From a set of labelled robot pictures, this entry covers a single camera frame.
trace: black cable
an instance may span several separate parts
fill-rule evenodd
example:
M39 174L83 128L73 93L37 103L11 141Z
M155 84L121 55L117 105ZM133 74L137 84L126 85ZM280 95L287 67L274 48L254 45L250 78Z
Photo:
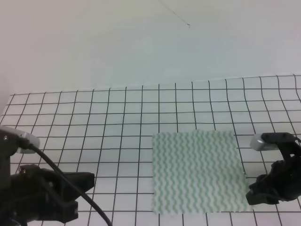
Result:
M40 149L35 147L33 144L29 144L28 140L23 140L22 144L26 147L25 149L33 150L35 153L37 153L48 165L58 174L58 176L67 184L69 185L73 190L75 190L81 197L83 197L95 210L96 212L104 219L104 221L107 223L108 226L112 226L112 223L110 219L105 215L105 213L102 211L102 209L84 192L82 192L80 189L78 189L66 176L65 174L51 161L50 158L48 158L47 155L45 155Z

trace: black grid line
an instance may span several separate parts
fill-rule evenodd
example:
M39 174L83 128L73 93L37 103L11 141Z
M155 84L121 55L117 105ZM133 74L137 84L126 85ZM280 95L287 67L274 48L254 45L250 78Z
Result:
M64 136L65 140L64 140L63 147L62 147L63 150L64 150L65 145L66 145L66 141L67 141L69 129L70 129L71 122L72 122L72 118L73 118L74 109L75 109L75 103L73 104L72 114L71 114L71 117L70 117L70 121L69 121L68 129L67 129L67 133L66 133L66 136ZM60 159L59 159L59 161L58 161L58 165L57 165L57 166L59 166L59 164L60 164L60 161L61 161L61 159L62 159L62 155L63 155L63 152L61 152Z
M244 80L244 78L242 78L242 80L243 80L243 86L245 88L245 80ZM251 124L252 124L253 130L254 130L254 134L256 134L255 126L254 126L254 123L253 123L253 120L252 120L251 112L249 111L249 105L248 105L247 100L246 100L246 107L247 107L248 112L249 112L249 116L250 116ZM261 159L262 159L262 162L263 162L263 165L264 165L264 169L265 169L266 173L268 173L267 167L266 167L264 159L263 159L262 151L259 151L259 152L260 152L260 156L261 156Z
M52 122L51 122L51 125L50 125L50 129L49 129L49 132L48 132L48 137L46 138L46 141L45 141L45 144L44 144L44 148L41 149L42 152L44 152L45 147L46 147L46 144L47 144L47 141L48 141L48 138L49 138L49 136L50 136L51 129L52 129L53 123L54 123L54 121L55 121L55 114L54 114L54 116L53 116L53 119L52 119Z
M124 109L123 109L123 119L122 119L122 128L121 128L121 138L120 138L120 147L119 147L119 156L118 156L118 164L117 164L117 177L116 177L116 184L115 184L115 193L114 193L114 202L113 202L113 213L112 213L112 224L114 220L114 210L115 210L115 203L116 203L116 191L117 191L117 182L118 182L118 174L119 174L119 166L120 166L120 154L121 154L121 147L122 147L122 134L124 128L124 116L126 111L126 102L127 102L127 88L124 90Z
M142 90L141 90L141 116L140 116L140 122L142 122L142 109L143 109L143 86L142 86ZM138 176L139 176L139 169L140 169L141 130L142 130L142 128L141 128L141 125L140 125L139 152L138 152ZM137 190L136 190L135 226L137 225L138 189L139 189L139 177L137 178Z
M108 101L110 99L110 90L111 89L109 89L109 91L108 91ZM104 120L103 136L104 136L104 132L105 132L105 126L106 126L107 117L108 117L108 114L106 114L105 120ZM101 147L100 147L100 153L99 153L99 158L98 158L98 164L97 164L97 168L96 168L95 178L97 178L97 176L98 176L98 171L99 171L99 165L100 165L100 158L101 158L101 155L102 155L102 150L103 150L103 141L102 141L102 144L101 144ZM93 187L92 199L94 199L95 188L96 188L96 181L97 180L95 179L95 183L94 183L94 187ZM89 226L89 222L90 222L90 219L91 219L91 211L92 211L92 207L90 207L90 213L89 213L89 218L88 218L88 226Z
M91 102L92 102L92 100L93 100L93 94L94 94L94 90L92 91ZM92 108L92 103L90 104L90 110L89 110L89 116L88 116L88 123L89 123L89 119L90 119L90 116L91 116L91 108ZM82 146L81 146L81 150L80 150L80 154L79 154L79 162L78 162L78 165L77 165L77 168L76 168L76 171L77 171L77 172L79 171L79 163L80 163L81 155L82 155L82 153L83 153L83 148L84 148L85 140L86 140L86 137L87 137L87 130L88 130L88 124L86 125L84 140L83 140L83 144L82 144Z
M191 92L192 92L192 107L193 107L193 116L194 116L194 125L197 129L197 119L196 119L196 111L194 108L194 97L193 97L193 82L191 82Z
M227 94L227 100L229 99L228 98L228 85L227 85L227 80L225 79L225 82L226 82L226 94ZM233 115L232 115L232 111L231 111L231 107L230 107L230 104L228 102L228 107L229 107L229 110L230 110L230 115L231 115L231 120L232 120L232 126L233 126L233 129L234 129L234 134L236 134L236 129L235 129L235 126L234 126L234 121L233 121ZM244 172L246 174L246 170L245 170L245 166L244 166L244 161L243 161L243 157L241 155L241 151L240 151L240 147L239 147L239 142L238 142L238 139L237 139L237 136L235 136L236 138L236 142L237 142L237 147L238 147L238 150L239 150L239 155L240 155L240 159L241 159L241 162L242 162L242 165L243 165L243 169L244 169Z
M244 98L246 100L245 80L244 80L244 78L242 78L242 80L243 80L243 87L244 87ZM249 112L249 116L250 116L250 120L251 120L251 123L252 123L252 127L253 127L253 130L254 130L254 133L256 134L255 126L254 126L254 123L253 123L253 120L252 120L252 117L251 117L251 112L250 112L247 100L246 100L246 107L247 107L248 112ZM265 165L265 162L264 162L263 155L262 155L261 151L260 151L260 155L261 155L261 159L262 159L262 162L263 162L263 165L264 165L264 169L267 172L267 167ZM255 211L254 210L253 210L253 215L254 215L255 224L257 225L257 220L256 220L256 215L255 215Z
M177 84L174 84L174 97L175 102L177 102ZM179 132L179 125L178 125L178 111L177 111L177 104L175 105L175 115L176 115L176 121L177 121L177 132ZM182 214L182 226L184 226L184 215Z
M160 133L160 84L158 84L158 133ZM158 214L158 226L160 226L160 214Z
M261 88L262 88L262 80L261 80L261 77L259 77L259 79L260 79L260 86L261 86ZM262 95L262 99L263 99L265 108L267 109L267 112L268 112L268 115L269 115L269 120L270 120L270 123L272 124L272 128L273 128L274 132L276 132L276 131L275 131L275 128L274 128L274 125L273 125L273 123L272 123L272 119L271 119L271 116L270 116L270 113L269 113L267 104L265 103L265 100L264 100L264 97L263 97L263 91L262 91L262 89L261 89L261 95ZM278 217L279 217L280 225L282 226L281 217L280 217L280 214L279 214L277 205L275 205L275 207L276 207L277 214L278 214Z

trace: screw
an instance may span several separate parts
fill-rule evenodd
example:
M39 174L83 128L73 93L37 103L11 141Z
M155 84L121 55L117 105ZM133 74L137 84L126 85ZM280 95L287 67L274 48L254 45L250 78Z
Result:
M20 169L19 169L19 172L20 172L20 173L26 173L26 170L20 168Z

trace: wavy stripe pattern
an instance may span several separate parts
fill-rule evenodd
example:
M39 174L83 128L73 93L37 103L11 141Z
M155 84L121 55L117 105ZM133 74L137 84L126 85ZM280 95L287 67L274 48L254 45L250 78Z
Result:
M152 143L155 213L252 211L232 131L160 133Z

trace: green wavy striped cloth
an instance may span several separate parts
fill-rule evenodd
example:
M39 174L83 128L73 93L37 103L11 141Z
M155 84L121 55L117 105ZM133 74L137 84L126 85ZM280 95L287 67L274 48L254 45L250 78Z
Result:
M153 136L155 213L252 211L248 181L232 131Z

